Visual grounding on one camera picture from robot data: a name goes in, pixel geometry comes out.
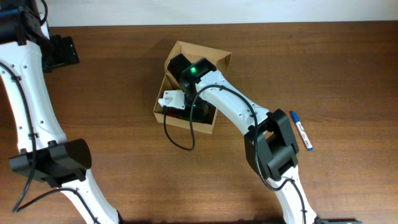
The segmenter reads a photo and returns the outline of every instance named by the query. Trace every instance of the cardboard box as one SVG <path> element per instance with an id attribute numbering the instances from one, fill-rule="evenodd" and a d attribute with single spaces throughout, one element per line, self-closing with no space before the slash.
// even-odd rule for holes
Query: cardboard box
<path id="1" fill-rule="evenodd" d="M 167 70 L 167 66 L 170 63 L 170 59 L 177 56 L 179 53 L 183 53 L 184 56 L 191 61 L 191 63 L 197 62 L 201 58 L 207 58 L 213 65 L 217 66 L 217 69 L 223 74 L 224 77 L 227 76 L 229 63 L 231 62 L 232 53 L 226 52 L 224 50 L 212 49 L 209 47 L 203 47 L 200 45 L 189 44 L 181 41 L 177 41 L 171 50 L 169 56 L 164 63 L 165 77 L 163 78 L 162 86 L 160 87 L 159 94 L 154 107 L 154 115 L 159 123 L 163 123 L 164 115 L 163 109 L 158 104 L 157 100 L 163 97 L 163 92 L 167 90 L 179 89 L 178 82 L 173 77 L 173 75 Z M 193 129 L 195 131 L 200 131 L 207 134 L 212 134 L 214 129 L 214 124 L 216 121 L 217 109 L 211 112 L 211 118 L 206 123 L 193 123 Z M 184 119 L 173 118 L 171 116 L 166 117 L 166 123 L 169 125 L 190 129 L 189 121 Z"/>

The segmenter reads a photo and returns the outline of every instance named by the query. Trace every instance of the black mount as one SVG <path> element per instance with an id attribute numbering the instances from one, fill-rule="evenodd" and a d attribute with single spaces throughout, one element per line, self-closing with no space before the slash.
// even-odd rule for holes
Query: black mount
<path id="1" fill-rule="evenodd" d="M 91 154 L 87 143 L 77 139 L 64 144 L 49 142 L 49 147 L 36 151 L 37 162 L 34 180 L 47 182 L 51 187 L 86 179 L 86 170 L 91 168 Z M 32 152 L 9 159 L 12 171 L 29 176 L 32 167 Z"/>
<path id="2" fill-rule="evenodd" d="M 261 172 L 265 174 L 266 179 L 279 181 L 285 171 L 297 165 L 296 154 L 299 152 L 299 147 L 289 117 L 281 109 L 273 113 L 268 112 L 267 115 L 268 118 L 259 124 L 258 136 L 255 136 L 254 126 L 249 127 L 249 132 L 244 135 L 246 160 L 257 173 L 253 145 L 254 138 L 257 138 Z M 266 139 L 263 134 L 265 131 L 273 132 L 273 135 Z"/>
<path id="3" fill-rule="evenodd" d="M 80 62 L 71 37 L 55 35 L 48 39 L 43 34 L 35 1 L 0 0 L 0 7 L 0 44 L 26 45 L 31 41 L 39 45 L 43 72 Z"/>
<path id="4" fill-rule="evenodd" d="M 315 224 L 362 224 L 362 221 L 357 221 L 356 219 L 352 218 L 351 220 L 345 219 L 343 220 L 321 220 L 318 217 L 315 219 Z"/>
<path id="5" fill-rule="evenodd" d="M 183 111 L 171 109 L 171 113 L 179 114 L 181 118 L 189 120 L 190 111 L 193 106 L 193 121 L 204 122 L 214 106 L 203 101 L 201 98 L 197 99 L 195 105 L 192 105 L 193 99 L 198 94 L 195 84 L 200 82 L 200 78 L 208 72 L 217 71 L 217 68 L 205 58 L 191 63 L 183 54 L 178 54 L 170 60 L 167 70 L 173 75 L 180 89 L 185 93 L 185 109 Z"/>

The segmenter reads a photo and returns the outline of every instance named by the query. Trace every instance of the wooden table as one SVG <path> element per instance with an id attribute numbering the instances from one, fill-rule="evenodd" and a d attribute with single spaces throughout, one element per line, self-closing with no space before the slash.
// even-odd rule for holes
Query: wooden table
<path id="1" fill-rule="evenodd" d="M 228 222 L 282 217 L 221 113 L 212 135 L 185 152 L 152 109 L 176 40 L 233 52 L 228 80 L 271 111 L 295 110 L 300 178 L 323 218 L 398 220 L 398 22 L 54 28 L 73 37 L 81 63 L 45 75 L 69 140 L 84 138 L 102 192 L 125 220 Z M 26 178 L 12 173 L 16 127 L 0 87 L 0 222 L 83 223 L 62 194 L 12 214 Z M 169 127 L 190 145 L 186 129 Z M 50 189 L 34 182 L 25 202 Z"/>

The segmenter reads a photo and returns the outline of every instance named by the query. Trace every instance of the robotic arm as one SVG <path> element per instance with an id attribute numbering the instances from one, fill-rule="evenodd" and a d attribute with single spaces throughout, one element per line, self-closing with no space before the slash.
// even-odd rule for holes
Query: robotic arm
<path id="1" fill-rule="evenodd" d="M 198 97 L 215 106 L 243 134 L 246 159 L 264 183 L 276 192 L 285 222 L 288 224 L 330 223 L 317 218 L 317 214 L 308 204 L 299 179 L 296 157 L 299 147 L 289 118 L 282 110 L 271 113 L 249 100 L 229 84 L 221 72 L 205 58 L 191 63 L 179 54 L 170 61 L 168 70 L 178 81 L 185 96 L 172 100 L 159 99 L 161 106 L 174 106 L 178 109 L 191 108 L 193 111 L 197 109 L 198 105 L 195 102 Z M 183 99 L 183 102 L 176 102 L 178 99 Z M 199 118 L 203 117 L 197 113 L 195 115 Z M 273 132 L 273 135 L 265 139 L 266 132 Z M 361 222 L 338 223 L 358 224 Z"/>
<path id="2" fill-rule="evenodd" d="M 67 141 L 52 109 L 43 71 L 79 62 L 72 38 L 49 36 L 35 1 L 0 1 L 0 75 L 14 114 L 20 155 L 11 169 L 64 193 L 87 223 L 121 223 L 91 173 L 83 139 Z"/>

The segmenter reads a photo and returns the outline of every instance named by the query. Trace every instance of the white robotic arm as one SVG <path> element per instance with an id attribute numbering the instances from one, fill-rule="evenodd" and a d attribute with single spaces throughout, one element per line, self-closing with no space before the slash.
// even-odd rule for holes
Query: white robotic arm
<path id="1" fill-rule="evenodd" d="M 5 30 L 2 30 L 2 34 L 0 34 L 0 76 L 14 114 L 18 135 L 17 146 L 21 154 L 10 159 L 11 168 L 22 175 L 29 175 L 32 165 L 29 163 L 29 159 L 32 159 L 33 150 L 37 150 L 35 153 L 45 159 L 38 158 L 36 161 L 33 179 L 41 182 L 47 181 L 50 186 L 56 187 L 60 191 L 72 189 L 72 191 L 62 190 L 61 192 L 71 200 L 87 223 L 119 223 L 121 218 L 118 212 L 106 201 L 93 178 L 90 169 L 90 151 L 84 140 L 72 141 L 78 143 L 73 145 L 77 148 L 70 147 L 71 144 L 68 143 L 53 112 L 44 82 L 42 49 L 38 45 L 38 43 L 48 42 L 50 39 L 47 23 L 41 26 L 41 30 L 35 30 L 38 33 L 38 38 L 21 40 L 21 37 L 16 34 L 14 35 L 15 40 L 11 41 L 13 38 L 12 28 L 8 30 L 8 26 L 21 25 L 21 28 L 25 29 L 26 23 L 37 24 L 35 23 L 36 18 L 29 16 L 26 19 L 26 13 L 22 16 L 15 13 L 17 11 L 12 7 L 10 11 L 15 13 L 14 15 L 7 11 L 7 8 L 4 9 L 4 6 L 2 9 L 0 16 L 5 16 L 2 17 L 1 28 Z M 21 24 L 15 25 L 13 24 L 14 20 L 10 19 L 11 22 L 8 25 L 7 20 L 13 16 L 20 16 Z M 22 87 L 34 130 L 33 136 L 30 133 L 25 104 L 15 82 L 19 82 Z M 32 138 L 35 138 L 35 149 L 32 148 Z"/>
<path id="2" fill-rule="evenodd" d="M 300 183 L 297 158 L 295 156 L 298 152 L 298 147 L 289 119 L 287 119 L 286 123 L 286 118 L 285 116 L 283 117 L 284 113 L 280 113 L 280 111 L 278 116 L 282 117 L 274 119 L 276 115 L 272 115 L 269 110 L 255 104 L 235 89 L 235 87 L 228 83 L 221 72 L 205 58 L 195 64 L 191 64 L 180 54 L 170 61 L 168 69 L 179 82 L 181 89 L 186 93 L 184 102 L 174 102 L 174 104 L 185 104 L 185 108 L 191 108 L 189 104 L 195 104 L 195 99 L 198 94 L 203 101 L 209 102 L 219 109 L 244 135 L 246 157 L 253 169 L 257 172 L 256 166 L 253 164 L 254 156 L 252 152 L 254 129 L 256 126 L 252 111 L 247 103 L 251 105 L 251 108 L 256 114 L 257 123 L 260 124 L 258 130 L 260 133 L 257 137 L 260 147 L 258 149 L 258 158 L 263 164 L 262 169 L 265 170 L 269 183 L 271 183 L 273 188 L 277 189 L 282 186 L 285 180 L 289 179 L 293 180 L 295 186 L 297 186 L 296 189 L 293 184 L 288 182 L 285 183 L 283 188 L 276 191 L 284 212 L 285 222 L 288 224 L 314 223 L 317 215 L 308 204 L 308 200 L 305 197 Z M 237 94 L 243 97 L 247 102 L 244 102 Z M 169 106 L 164 99 L 159 99 L 159 103 L 162 106 Z M 271 124 L 269 120 L 280 124 Z M 282 142 L 273 143 L 272 141 L 267 142 L 265 140 L 264 134 L 270 129 L 275 129 L 275 133 L 278 132 L 278 141 Z"/>
<path id="3" fill-rule="evenodd" d="M 208 85 L 218 83 L 241 94 L 237 89 L 235 89 L 235 87 L 225 80 L 221 72 L 218 70 L 215 72 L 208 72 L 206 75 L 200 78 L 200 82 L 196 83 L 197 92 Z M 211 103 L 213 106 L 219 109 L 238 127 L 243 135 L 249 132 L 249 127 L 254 127 L 254 119 L 250 110 L 248 109 L 248 106 L 236 95 L 228 91 L 220 91 L 218 88 L 209 88 L 200 94 L 200 98 Z M 258 106 L 249 99 L 247 100 L 256 112 L 258 122 L 261 123 L 265 121 L 268 117 L 267 113 L 269 110 Z M 305 213 L 305 218 L 307 219 L 306 223 L 313 223 L 317 217 L 317 214 L 311 209 L 310 205 L 308 204 L 308 200 L 305 197 L 303 187 L 299 179 L 298 165 L 295 167 L 292 166 L 285 171 L 279 181 L 275 181 L 272 178 L 268 178 L 268 181 L 271 183 L 271 186 L 278 188 L 283 184 L 285 179 L 294 179 L 295 184 L 301 192 L 303 202 L 305 204 L 305 210 L 307 211 Z M 303 223 L 302 203 L 297 191 L 294 189 L 294 186 L 290 183 L 287 183 L 283 189 L 276 191 L 276 195 L 282 206 L 285 222 L 288 224 Z"/>

